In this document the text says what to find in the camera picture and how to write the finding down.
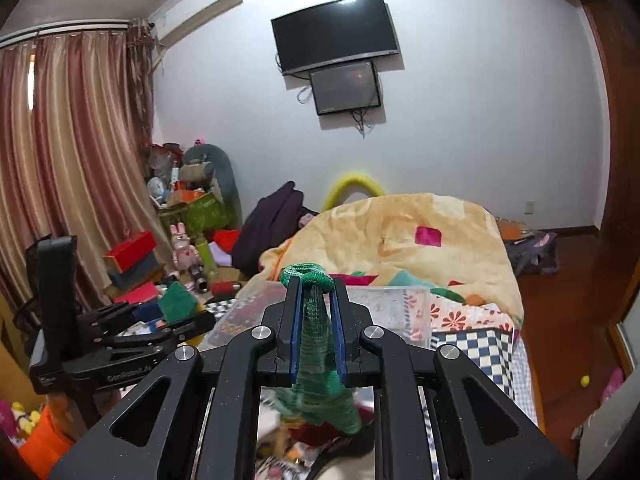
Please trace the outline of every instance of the pink stuffed toy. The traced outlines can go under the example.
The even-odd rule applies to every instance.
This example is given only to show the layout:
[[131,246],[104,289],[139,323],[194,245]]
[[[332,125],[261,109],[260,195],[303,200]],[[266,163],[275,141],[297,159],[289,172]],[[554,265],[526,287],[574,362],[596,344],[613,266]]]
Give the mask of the pink stuffed toy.
[[184,230],[184,224],[180,222],[177,226],[171,225],[171,244],[174,247],[174,265],[181,273],[189,276],[189,268],[200,264],[200,255],[196,248],[191,245],[191,239]]

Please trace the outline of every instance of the curtain rod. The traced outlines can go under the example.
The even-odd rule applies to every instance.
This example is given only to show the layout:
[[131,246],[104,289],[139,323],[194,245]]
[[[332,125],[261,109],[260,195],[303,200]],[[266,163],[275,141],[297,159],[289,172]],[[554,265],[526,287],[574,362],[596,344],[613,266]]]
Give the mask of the curtain rod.
[[36,36],[44,34],[61,34],[63,32],[73,32],[75,30],[97,30],[97,29],[125,29],[129,27],[129,20],[73,20],[70,22],[47,23],[36,27],[24,28],[0,37],[0,48],[21,43]]

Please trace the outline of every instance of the green bottle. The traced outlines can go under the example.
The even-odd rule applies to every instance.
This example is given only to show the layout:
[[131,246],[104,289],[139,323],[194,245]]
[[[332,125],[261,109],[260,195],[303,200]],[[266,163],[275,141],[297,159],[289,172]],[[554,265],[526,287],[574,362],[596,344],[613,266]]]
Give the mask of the green bottle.
[[209,243],[207,239],[200,233],[196,238],[196,250],[200,255],[202,266],[204,267],[204,275],[207,277],[207,281],[211,282],[211,275],[218,271],[216,261],[213,259],[211,249],[209,249]]

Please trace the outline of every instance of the tv screen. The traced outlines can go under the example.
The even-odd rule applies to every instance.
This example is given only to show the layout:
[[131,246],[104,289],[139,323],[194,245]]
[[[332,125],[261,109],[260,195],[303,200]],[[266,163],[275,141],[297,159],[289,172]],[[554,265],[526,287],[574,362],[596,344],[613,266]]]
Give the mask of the tv screen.
[[398,53],[384,0],[337,0],[275,18],[271,27],[285,75]]
[[309,79],[318,115],[380,106],[380,94],[371,61],[311,70]]

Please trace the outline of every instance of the bag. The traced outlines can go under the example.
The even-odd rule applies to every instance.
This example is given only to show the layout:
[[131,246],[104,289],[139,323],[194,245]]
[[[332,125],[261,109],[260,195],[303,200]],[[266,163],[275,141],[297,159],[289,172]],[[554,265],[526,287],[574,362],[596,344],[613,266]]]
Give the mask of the bag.
[[244,222],[231,251],[231,264],[251,277],[258,273],[258,259],[298,231],[300,217],[310,213],[303,207],[304,194],[289,180],[279,190],[261,198]]
[[556,233],[533,231],[524,240],[505,241],[504,248],[516,276],[521,274],[553,274],[558,272]]

